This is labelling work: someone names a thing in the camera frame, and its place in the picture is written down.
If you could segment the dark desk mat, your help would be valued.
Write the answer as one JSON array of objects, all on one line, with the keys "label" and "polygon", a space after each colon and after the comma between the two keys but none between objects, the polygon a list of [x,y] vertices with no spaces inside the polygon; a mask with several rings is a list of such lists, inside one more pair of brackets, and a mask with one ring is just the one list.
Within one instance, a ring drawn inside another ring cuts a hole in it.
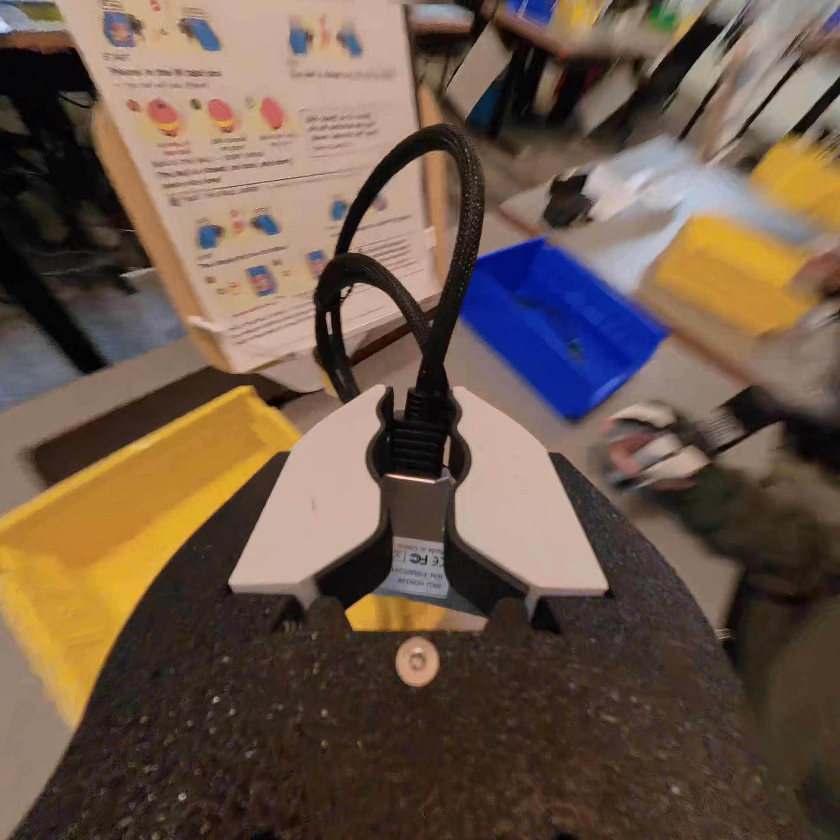
[{"label": "dark desk mat", "polygon": [[38,443],[27,451],[28,462],[41,487],[52,487],[242,385],[275,408],[300,395],[263,374],[227,374],[207,366]]}]

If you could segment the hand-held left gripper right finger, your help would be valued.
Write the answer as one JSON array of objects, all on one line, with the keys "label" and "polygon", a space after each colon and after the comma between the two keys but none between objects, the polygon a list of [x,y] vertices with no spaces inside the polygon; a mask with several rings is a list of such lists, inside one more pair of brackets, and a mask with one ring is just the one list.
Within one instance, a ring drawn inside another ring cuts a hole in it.
[{"label": "hand-held left gripper right finger", "polygon": [[602,597],[610,585],[548,450],[463,386],[449,470],[448,581],[480,613],[516,598],[533,617],[550,597]]}]

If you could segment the instruction poster board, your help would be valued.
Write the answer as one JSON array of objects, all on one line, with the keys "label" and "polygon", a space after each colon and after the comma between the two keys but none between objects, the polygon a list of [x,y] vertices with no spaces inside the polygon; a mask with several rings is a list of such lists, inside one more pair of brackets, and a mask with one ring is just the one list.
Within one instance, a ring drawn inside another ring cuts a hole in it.
[{"label": "instruction poster board", "polygon": [[226,371],[323,388],[312,295],[364,180],[420,127],[398,2],[59,10]]}]

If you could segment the person in green hoodie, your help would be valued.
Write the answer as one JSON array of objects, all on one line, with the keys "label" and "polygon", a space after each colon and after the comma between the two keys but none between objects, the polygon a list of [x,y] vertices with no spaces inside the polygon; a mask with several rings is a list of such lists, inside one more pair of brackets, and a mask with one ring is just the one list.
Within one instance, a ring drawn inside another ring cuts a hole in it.
[{"label": "person in green hoodie", "polygon": [[811,838],[838,838],[838,587],[795,592],[744,575],[718,635],[784,797]]}]

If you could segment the blue plastic bin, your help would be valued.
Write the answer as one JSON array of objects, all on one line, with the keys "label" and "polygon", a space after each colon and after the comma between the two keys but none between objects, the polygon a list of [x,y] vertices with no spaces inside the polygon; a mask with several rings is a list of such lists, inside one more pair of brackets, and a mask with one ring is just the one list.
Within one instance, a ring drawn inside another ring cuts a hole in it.
[{"label": "blue plastic bin", "polygon": [[633,379],[669,336],[635,302],[542,238],[479,257],[460,319],[572,422]]}]

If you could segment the yellow plastic bin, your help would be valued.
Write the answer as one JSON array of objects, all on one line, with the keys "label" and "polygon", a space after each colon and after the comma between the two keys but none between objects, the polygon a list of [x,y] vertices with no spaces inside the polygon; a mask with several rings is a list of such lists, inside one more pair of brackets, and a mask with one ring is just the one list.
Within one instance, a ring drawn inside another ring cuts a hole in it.
[{"label": "yellow plastic bin", "polygon": [[749,176],[750,185],[773,205],[839,231],[838,151],[806,138],[772,146]]},{"label": "yellow plastic bin", "polygon": [[2,516],[2,616],[70,730],[165,565],[301,437],[239,386]]},{"label": "yellow plastic bin", "polygon": [[658,258],[653,285],[756,339],[791,329],[817,304],[796,280],[809,260],[756,228],[694,215]]}]

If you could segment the person's right forearm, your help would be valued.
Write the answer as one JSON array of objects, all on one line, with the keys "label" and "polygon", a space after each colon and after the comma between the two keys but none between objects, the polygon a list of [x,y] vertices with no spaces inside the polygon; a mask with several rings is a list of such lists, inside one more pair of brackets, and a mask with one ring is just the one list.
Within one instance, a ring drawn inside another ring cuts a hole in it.
[{"label": "person's right forearm", "polygon": [[838,525],[715,463],[654,497],[708,549],[790,596],[838,589]]}]

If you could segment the person's right hand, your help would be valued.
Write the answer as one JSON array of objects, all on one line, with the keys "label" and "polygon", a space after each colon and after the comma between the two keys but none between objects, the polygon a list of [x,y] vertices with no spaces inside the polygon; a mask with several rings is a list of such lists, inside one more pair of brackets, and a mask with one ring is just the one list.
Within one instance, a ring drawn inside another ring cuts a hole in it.
[{"label": "person's right hand", "polygon": [[636,423],[612,426],[604,444],[607,476],[625,490],[683,490],[711,464],[701,449],[674,432]]}]

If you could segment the grey desk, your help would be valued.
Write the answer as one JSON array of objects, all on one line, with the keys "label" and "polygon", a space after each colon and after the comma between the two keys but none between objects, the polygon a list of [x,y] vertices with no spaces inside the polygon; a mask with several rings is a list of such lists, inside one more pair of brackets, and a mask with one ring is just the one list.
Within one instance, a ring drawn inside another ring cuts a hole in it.
[{"label": "grey desk", "polygon": [[[41,485],[25,454],[35,445],[105,416],[198,371],[186,339],[92,374],[2,413],[2,512],[29,501]],[[594,483],[587,453],[608,414],[636,403],[662,401],[701,417],[743,383],[676,336],[609,401],[585,420],[555,416],[469,329],[458,326],[447,357],[450,379],[514,418],[553,452],[562,453]],[[652,512],[627,513],[679,573],[710,625],[722,627],[740,572],[675,524]],[[1,837],[9,838],[34,803],[70,740],[39,679],[2,622]]]}]

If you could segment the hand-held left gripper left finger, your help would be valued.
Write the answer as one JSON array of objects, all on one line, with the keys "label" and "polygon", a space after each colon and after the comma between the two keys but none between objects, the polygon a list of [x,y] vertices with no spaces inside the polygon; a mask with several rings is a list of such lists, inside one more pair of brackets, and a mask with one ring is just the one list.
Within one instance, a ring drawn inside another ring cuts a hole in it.
[{"label": "hand-held left gripper left finger", "polygon": [[392,567],[392,527],[375,468],[393,389],[375,385],[325,416],[290,450],[228,586],[287,595],[305,609],[331,597],[348,609]]}]

